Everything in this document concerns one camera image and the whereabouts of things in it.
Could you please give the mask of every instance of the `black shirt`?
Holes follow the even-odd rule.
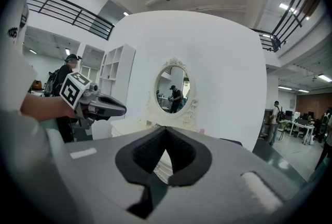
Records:
[[[73,72],[73,70],[67,64],[64,64],[63,66],[60,67],[57,78],[55,79],[55,81],[53,83],[53,86],[55,87],[55,91],[54,91],[55,96],[60,96],[60,90],[61,90],[62,86],[59,84],[64,83],[66,76],[72,72]]]
[[[173,98],[181,97],[181,91],[178,89],[175,92],[173,92]],[[180,103],[181,100],[173,101],[173,103]]]

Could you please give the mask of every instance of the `person wearing black cap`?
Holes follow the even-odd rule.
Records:
[[[174,114],[174,113],[176,113],[177,108],[181,102],[181,91],[179,89],[177,89],[175,85],[172,85],[170,87],[170,90],[173,91],[172,96],[171,96],[173,98],[172,99],[173,103],[172,103],[172,107],[170,110],[170,114]]]
[[[81,57],[77,57],[74,54],[70,54],[66,57],[64,60],[66,64],[60,67],[58,75],[54,80],[54,96],[60,96],[60,90],[66,76],[73,72],[73,69],[77,67],[77,61],[80,59]],[[72,142],[74,140],[72,129],[70,127],[70,121],[70,118],[67,116],[57,118],[58,129],[65,143]]]

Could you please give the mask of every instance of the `window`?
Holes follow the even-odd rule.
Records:
[[[93,83],[96,83],[97,74],[98,74],[97,69],[90,68],[87,66],[81,66],[80,73],[89,78]]]

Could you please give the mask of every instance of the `white strip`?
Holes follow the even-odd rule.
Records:
[[[78,151],[78,152],[72,152],[71,156],[73,159],[79,159],[88,155],[92,155],[97,153],[97,150],[95,148],[89,148],[87,150],[83,150],[83,151]]]
[[[263,181],[253,172],[247,172],[241,176],[249,190],[260,201],[267,212],[272,213],[282,206],[281,200],[263,183]]]

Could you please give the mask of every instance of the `backpack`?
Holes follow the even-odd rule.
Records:
[[[45,90],[44,90],[44,95],[50,96],[50,95],[54,95],[54,90],[55,90],[55,86],[54,86],[54,82],[58,76],[58,70],[55,70],[52,75],[50,75],[50,77],[47,80],[47,83],[45,85]]]
[[[280,123],[282,120],[285,120],[285,113],[282,111],[282,107],[281,107],[281,110],[279,110],[278,114],[276,115],[276,123]]]

